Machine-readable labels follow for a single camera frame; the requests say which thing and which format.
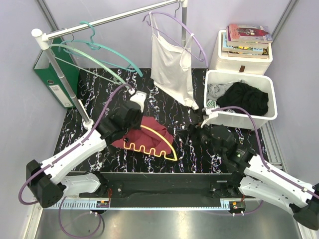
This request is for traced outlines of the dark red tank top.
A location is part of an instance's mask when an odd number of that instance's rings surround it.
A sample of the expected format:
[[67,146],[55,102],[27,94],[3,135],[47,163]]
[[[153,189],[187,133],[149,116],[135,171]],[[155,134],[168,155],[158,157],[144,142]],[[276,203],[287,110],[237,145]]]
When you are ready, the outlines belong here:
[[[171,144],[174,137],[168,132],[167,128],[156,121],[154,117],[143,116],[141,125],[146,125],[163,135]],[[145,129],[132,129],[121,139],[112,143],[112,146],[120,149],[123,148],[123,141],[134,142],[137,145],[144,144],[146,146],[157,146],[160,144],[160,139]]]

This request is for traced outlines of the yellow hanger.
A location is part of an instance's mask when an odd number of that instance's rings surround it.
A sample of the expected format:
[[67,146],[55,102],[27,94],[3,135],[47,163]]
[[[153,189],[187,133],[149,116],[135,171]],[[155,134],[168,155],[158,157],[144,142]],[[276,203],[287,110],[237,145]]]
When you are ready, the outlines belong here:
[[123,141],[124,149],[143,153],[143,154],[158,157],[158,158],[162,157],[165,160],[169,160],[173,162],[178,161],[178,156],[174,147],[163,135],[161,135],[159,132],[155,131],[154,129],[146,125],[141,125],[141,128],[145,129],[148,132],[151,132],[153,135],[159,138],[160,144],[157,146],[146,146],[144,144],[137,145],[134,142]]

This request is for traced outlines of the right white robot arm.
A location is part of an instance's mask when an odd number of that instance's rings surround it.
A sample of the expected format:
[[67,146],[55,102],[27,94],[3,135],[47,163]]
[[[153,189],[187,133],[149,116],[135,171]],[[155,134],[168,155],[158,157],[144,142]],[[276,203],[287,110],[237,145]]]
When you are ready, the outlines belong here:
[[231,197],[258,198],[275,205],[301,225],[319,229],[319,186],[297,179],[262,159],[261,154],[245,148],[227,127],[190,125],[191,141],[212,149],[221,157],[222,172],[230,173],[226,191]]

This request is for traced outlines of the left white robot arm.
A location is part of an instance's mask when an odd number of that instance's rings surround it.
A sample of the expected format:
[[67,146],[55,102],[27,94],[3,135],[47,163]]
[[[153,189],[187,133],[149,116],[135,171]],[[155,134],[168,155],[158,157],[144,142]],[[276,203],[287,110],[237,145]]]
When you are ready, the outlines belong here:
[[63,151],[41,163],[32,160],[26,166],[27,186],[43,208],[49,208],[63,197],[88,194],[103,197],[108,190],[107,179],[94,171],[69,176],[84,160],[121,139],[141,125],[144,103],[126,101],[115,113],[107,116],[96,129],[86,132]]

